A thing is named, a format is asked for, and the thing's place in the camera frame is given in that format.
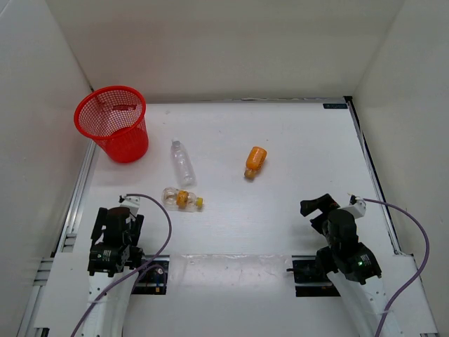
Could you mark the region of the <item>orange plastic bottle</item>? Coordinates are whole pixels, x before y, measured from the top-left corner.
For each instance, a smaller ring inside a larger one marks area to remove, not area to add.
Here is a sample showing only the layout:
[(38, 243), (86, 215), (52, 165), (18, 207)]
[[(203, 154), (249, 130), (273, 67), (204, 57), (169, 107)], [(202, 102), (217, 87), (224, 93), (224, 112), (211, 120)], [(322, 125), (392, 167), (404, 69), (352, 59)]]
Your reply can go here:
[(254, 179), (262, 169), (266, 159), (267, 151), (261, 147), (253, 147), (246, 160), (244, 176), (247, 179)]

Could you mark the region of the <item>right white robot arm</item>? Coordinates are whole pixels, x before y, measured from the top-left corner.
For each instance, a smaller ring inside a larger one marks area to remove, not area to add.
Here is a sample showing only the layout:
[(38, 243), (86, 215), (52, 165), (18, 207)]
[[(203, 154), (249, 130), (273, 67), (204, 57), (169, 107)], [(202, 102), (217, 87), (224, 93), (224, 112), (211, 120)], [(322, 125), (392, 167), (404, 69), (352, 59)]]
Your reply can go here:
[(403, 336), (393, 313), (386, 309), (388, 298), (382, 270), (375, 254), (357, 234), (356, 219), (364, 217), (366, 202), (351, 196), (341, 207), (329, 194), (302, 200), (300, 213), (326, 238), (327, 245), (316, 252), (315, 272), (330, 281), (340, 294), (359, 336)]

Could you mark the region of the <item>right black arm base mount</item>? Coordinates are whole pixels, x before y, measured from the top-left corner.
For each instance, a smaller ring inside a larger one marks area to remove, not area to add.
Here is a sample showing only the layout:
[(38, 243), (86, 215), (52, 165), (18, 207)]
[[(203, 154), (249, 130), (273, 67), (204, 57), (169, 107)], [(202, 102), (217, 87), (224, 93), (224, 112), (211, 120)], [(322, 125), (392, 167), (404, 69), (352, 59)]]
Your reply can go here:
[(292, 256), (292, 266), (286, 272), (293, 275), (297, 298), (340, 297), (332, 282), (317, 268), (314, 256)]

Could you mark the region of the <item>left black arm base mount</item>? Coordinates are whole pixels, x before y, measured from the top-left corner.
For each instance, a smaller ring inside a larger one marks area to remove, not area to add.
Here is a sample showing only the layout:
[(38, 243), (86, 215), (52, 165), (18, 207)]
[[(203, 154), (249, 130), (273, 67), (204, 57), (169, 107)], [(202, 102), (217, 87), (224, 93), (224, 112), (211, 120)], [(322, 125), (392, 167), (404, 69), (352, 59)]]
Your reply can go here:
[(145, 272), (140, 272), (134, 285), (133, 295), (166, 295), (170, 257), (162, 256), (153, 260)]

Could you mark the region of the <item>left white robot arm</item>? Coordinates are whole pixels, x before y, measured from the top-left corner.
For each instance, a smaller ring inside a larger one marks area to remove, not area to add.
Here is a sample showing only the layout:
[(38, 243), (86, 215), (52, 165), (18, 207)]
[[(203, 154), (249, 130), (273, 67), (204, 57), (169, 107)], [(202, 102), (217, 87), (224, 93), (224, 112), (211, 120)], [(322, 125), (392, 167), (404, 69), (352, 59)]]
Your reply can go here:
[(100, 208), (88, 257), (88, 304), (82, 336), (120, 336), (135, 281), (147, 264), (138, 240), (144, 216), (135, 207)]

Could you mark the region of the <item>clear bottle yellow cap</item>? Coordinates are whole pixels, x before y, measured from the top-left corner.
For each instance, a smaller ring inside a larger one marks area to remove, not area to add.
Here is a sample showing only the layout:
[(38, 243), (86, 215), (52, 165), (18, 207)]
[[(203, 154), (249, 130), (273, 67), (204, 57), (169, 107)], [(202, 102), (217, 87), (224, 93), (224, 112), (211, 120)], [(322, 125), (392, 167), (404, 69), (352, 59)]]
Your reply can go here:
[(163, 190), (161, 200), (166, 209), (171, 211), (195, 212), (203, 209), (203, 199), (193, 192), (167, 187)]

